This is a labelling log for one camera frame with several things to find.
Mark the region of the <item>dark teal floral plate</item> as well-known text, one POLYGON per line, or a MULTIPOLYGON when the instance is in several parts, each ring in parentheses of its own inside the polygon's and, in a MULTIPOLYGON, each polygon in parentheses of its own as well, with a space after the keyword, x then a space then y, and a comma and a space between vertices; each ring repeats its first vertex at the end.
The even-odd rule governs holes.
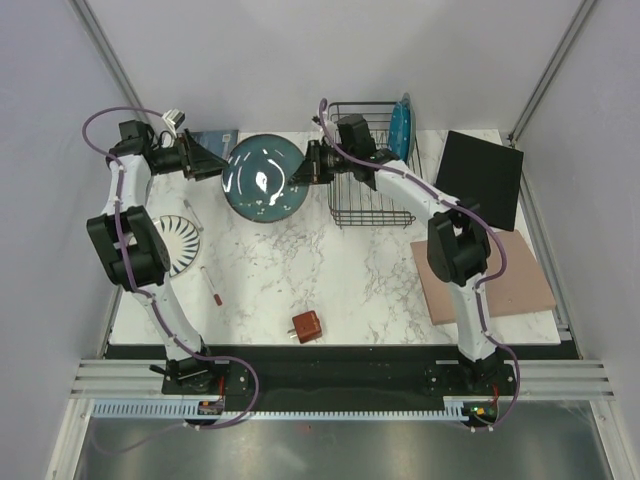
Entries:
POLYGON ((230 153, 222 190, 231 208, 246 220, 273 223, 293 215, 309 188, 289 181, 304 154, 290 140, 274 134, 250 136, 230 153))

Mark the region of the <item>wire dish rack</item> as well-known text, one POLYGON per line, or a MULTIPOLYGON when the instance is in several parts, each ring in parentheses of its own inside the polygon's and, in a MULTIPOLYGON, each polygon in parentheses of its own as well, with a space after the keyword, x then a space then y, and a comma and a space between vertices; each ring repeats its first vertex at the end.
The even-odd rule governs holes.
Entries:
MULTIPOLYGON (((331 102, 329 120, 361 114, 369 125, 378 148, 386 147, 395 101, 331 102)), ((399 203, 371 190, 352 173, 340 174, 328 186, 329 211, 339 227, 402 227, 414 223, 415 217, 399 203)))

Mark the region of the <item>blue polka dot plate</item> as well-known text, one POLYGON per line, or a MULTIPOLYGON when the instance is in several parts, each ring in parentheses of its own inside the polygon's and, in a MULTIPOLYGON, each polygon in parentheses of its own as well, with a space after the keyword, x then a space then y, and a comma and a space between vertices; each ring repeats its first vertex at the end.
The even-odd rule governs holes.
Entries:
POLYGON ((414 140, 413 114, 410 99, 404 96, 394 105, 387 135, 387 148, 407 163, 414 140))

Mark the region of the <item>grey-green round plate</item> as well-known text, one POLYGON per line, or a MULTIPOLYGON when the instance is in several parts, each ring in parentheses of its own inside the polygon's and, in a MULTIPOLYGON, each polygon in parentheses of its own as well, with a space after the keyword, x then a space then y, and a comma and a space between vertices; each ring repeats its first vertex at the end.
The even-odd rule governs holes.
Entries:
POLYGON ((409 143, 408 143, 408 151, 407 151, 407 160, 411 160, 413 158, 413 154, 416 148, 416 133, 417 133, 417 125, 416 125, 416 112, 412 103, 411 96, 408 92, 405 92, 402 97, 402 102, 406 106, 409 113, 409 143))

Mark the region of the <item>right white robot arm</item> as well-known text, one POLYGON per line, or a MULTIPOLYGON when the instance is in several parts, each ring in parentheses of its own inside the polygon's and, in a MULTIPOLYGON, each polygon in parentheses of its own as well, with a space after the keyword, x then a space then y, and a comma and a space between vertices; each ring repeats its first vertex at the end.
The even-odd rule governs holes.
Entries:
POLYGON ((379 149, 362 116, 338 122, 339 142, 324 115, 314 116, 313 122, 321 128, 321 137, 308 142, 304 161, 289 183, 328 184, 336 175, 350 173, 425 225, 426 259, 449 287, 458 332, 458 363, 445 369, 444 381, 469 393, 483 392, 498 368, 483 285, 490 255, 485 225, 459 200, 417 177, 398 155, 379 149))

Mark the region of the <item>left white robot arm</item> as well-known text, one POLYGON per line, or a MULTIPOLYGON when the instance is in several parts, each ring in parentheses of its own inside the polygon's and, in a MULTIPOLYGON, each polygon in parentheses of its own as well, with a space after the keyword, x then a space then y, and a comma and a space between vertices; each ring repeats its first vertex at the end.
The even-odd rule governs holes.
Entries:
POLYGON ((163 377, 163 394, 210 394, 224 368, 212 359, 177 299, 170 255, 146 205, 156 176, 180 172, 200 181, 220 175, 227 163, 189 131, 170 146, 155 144, 151 126, 138 120, 120 123, 119 131, 120 141, 106 154, 109 198, 102 213, 87 221, 88 235, 109 280, 132 294, 162 339, 165 364, 151 369, 163 377))

